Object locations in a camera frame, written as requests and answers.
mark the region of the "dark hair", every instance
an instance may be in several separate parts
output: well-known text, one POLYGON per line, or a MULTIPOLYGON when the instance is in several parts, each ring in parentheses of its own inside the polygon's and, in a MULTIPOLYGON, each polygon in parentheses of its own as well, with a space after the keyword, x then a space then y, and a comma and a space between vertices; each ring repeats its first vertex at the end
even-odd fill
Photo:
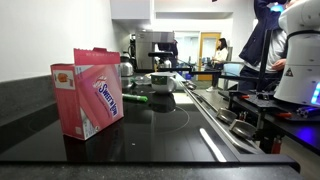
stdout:
POLYGON ((222 50, 223 48, 228 48, 227 41, 225 38, 220 38, 219 41, 221 45, 217 47, 217 50, 222 50))

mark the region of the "person in black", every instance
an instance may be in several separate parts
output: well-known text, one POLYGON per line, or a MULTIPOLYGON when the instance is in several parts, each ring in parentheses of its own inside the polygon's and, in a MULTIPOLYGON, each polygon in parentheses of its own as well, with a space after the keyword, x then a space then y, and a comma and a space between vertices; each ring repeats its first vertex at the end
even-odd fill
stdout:
MULTIPOLYGON (((279 80, 281 78, 282 70, 286 62, 286 34, 279 27, 278 23, 281 12, 271 11, 268 7, 270 3, 275 2, 279 4, 288 3, 287 0, 254 0, 254 11, 258 19, 258 24, 239 55, 239 57, 245 61, 245 66, 240 71, 240 76, 258 77, 265 32, 266 30, 274 31, 269 46, 265 77, 263 82, 261 82, 262 89, 268 87, 275 79, 279 80)), ((257 83, 255 82, 239 81, 238 90, 256 89, 256 86, 257 83)))
POLYGON ((177 67, 177 61, 178 61, 178 47, 177 47, 178 41, 174 40, 171 44, 171 51, 173 53, 173 57, 169 58, 171 61, 171 67, 176 68, 177 67))

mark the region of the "ceiling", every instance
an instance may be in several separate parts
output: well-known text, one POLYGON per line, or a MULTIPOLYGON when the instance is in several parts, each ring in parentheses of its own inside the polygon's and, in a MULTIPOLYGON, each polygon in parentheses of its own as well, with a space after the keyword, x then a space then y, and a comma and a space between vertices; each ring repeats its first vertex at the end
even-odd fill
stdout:
MULTIPOLYGON (((223 20, 232 18, 232 12, 156 12, 155 19, 223 20)), ((130 34, 149 29, 150 19, 113 19, 130 34)))

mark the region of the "white wall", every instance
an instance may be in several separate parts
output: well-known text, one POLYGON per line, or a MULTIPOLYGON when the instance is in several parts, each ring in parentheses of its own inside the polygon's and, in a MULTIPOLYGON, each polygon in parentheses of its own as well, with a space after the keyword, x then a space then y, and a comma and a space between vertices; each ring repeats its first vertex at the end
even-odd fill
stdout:
POLYGON ((151 19, 153 0, 110 0, 112 19, 151 19))
POLYGON ((238 60, 238 54, 248 40, 253 29, 253 0, 155 0, 156 12, 233 12, 231 20, 220 22, 221 20, 211 21, 202 26, 201 22, 196 23, 192 20, 185 23, 185 27, 180 30, 203 29, 206 31, 220 31, 222 36, 230 41, 233 46, 233 60, 238 60))
POLYGON ((0 82, 48 75, 51 64, 73 62, 73 48, 129 44, 109 0, 0 1, 0 24, 0 82))
POLYGON ((191 19, 155 19, 152 28, 155 31, 200 31, 221 32, 221 37, 232 38, 232 19, 191 20, 191 19))

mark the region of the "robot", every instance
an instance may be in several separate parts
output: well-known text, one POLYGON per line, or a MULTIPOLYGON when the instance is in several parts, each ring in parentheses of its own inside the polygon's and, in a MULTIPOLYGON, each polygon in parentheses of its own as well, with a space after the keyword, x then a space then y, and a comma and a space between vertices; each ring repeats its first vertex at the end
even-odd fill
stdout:
POLYGON ((279 18, 288 35, 288 56, 274 97, 320 107, 320 0, 302 0, 279 18))

